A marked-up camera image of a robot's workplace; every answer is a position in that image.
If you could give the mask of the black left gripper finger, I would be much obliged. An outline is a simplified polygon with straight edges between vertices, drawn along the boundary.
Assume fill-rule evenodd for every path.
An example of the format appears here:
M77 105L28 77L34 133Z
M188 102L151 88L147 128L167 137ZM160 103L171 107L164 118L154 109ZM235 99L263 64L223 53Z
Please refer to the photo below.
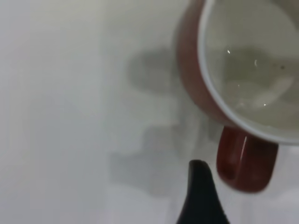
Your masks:
M209 165L202 160L191 160L188 186L178 224L228 224L220 203Z

